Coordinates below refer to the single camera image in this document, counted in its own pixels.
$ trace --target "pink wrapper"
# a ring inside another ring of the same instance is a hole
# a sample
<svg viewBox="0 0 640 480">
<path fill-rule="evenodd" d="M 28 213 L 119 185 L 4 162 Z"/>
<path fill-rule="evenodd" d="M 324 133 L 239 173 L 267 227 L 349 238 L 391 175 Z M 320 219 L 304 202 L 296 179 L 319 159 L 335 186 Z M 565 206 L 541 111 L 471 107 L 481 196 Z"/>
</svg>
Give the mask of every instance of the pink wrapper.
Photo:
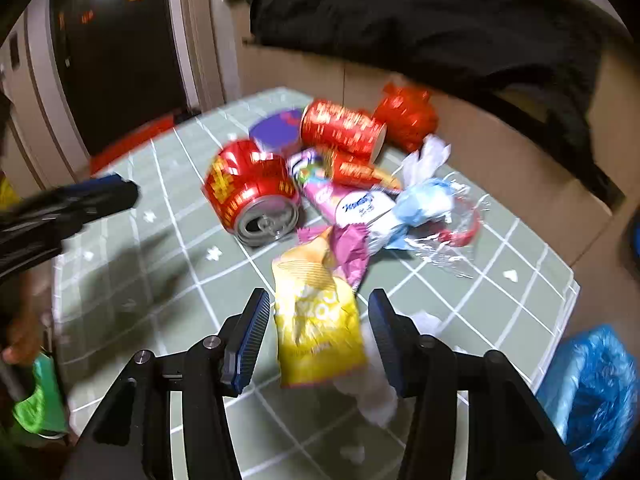
<svg viewBox="0 0 640 480">
<path fill-rule="evenodd" d="M 321 227 L 303 227 L 298 229 L 298 240 L 301 244 L 310 242 L 326 229 Z M 369 264 L 367 250 L 367 235 L 369 229 L 365 224 L 349 224 L 345 227 L 333 226 L 329 236 L 329 247 L 334 254 L 336 270 L 351 285 L 358 290 Z"/>
</svg>

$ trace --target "trash bin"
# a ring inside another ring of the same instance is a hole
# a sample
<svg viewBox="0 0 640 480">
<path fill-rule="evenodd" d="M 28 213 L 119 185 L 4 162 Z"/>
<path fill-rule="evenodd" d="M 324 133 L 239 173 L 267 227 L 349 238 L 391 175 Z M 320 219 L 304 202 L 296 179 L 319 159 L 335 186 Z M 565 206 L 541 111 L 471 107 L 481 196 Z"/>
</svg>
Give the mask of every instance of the trash bin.
<svg viewBox="0 0 640 480">
<path fill-rule="evenodd" d="M 536 397 L 580 474 L 598 480 L 632 430 L 637 395 L 635 361 L 603 325 L 558 346 Z"/>
</svg>

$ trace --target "person's hand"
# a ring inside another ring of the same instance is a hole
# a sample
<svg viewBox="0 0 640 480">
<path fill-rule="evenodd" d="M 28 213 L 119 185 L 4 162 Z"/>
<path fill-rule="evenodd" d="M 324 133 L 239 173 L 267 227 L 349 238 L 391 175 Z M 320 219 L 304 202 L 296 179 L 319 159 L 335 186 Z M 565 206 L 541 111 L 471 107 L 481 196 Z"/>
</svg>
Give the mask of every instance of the person's hand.
<svg viewBox="0 0 640 480">
<path fill-rule="evenodd" d="M 31 366 L 42 346 L 40 317 L 33 304 L 31 277 L 25 272 L 20 277 L 20 312 L 7 328 L 8 347 L 2 351 L 2 360 L 8 364 Z"/>
</svg>

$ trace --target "purple lid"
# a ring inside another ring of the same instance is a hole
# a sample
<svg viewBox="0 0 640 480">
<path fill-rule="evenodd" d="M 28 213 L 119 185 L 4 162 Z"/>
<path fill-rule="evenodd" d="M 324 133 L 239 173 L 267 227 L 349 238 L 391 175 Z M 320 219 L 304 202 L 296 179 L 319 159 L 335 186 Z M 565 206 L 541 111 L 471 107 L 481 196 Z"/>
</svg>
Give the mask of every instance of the purple lid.
<svg viewBox="0 0 640 480">
<path fill-rule="evenodd" d="M 265 152 L 299 151 L 302 112 L 302 108 L 293 108 L 273 114 L 253 126 L 249 136 Z"/>
</svg>

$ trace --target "red doormat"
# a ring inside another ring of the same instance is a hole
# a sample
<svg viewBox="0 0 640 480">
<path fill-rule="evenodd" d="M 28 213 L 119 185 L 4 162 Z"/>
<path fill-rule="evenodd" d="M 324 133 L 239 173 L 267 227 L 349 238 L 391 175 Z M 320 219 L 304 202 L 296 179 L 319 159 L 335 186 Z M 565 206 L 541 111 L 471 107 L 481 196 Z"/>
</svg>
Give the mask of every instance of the red doormat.
<svg viewBox="0 0 640 480">
<path fill-rule="evenodd" d="M 94 176 L 98 171 L 106 168 L 113 161 L 118 160 L 121 156 L 127 155 L 131 150 L 135 150 L 138 146 L 149 142 L 149 140 L 170 130 L 174 126 L 174 115 L 169 114 L 133 130 L 130 134 L 107 146 L 103 152 L 92 156 L 90 163 L 91 175 Z"/>
</svg>

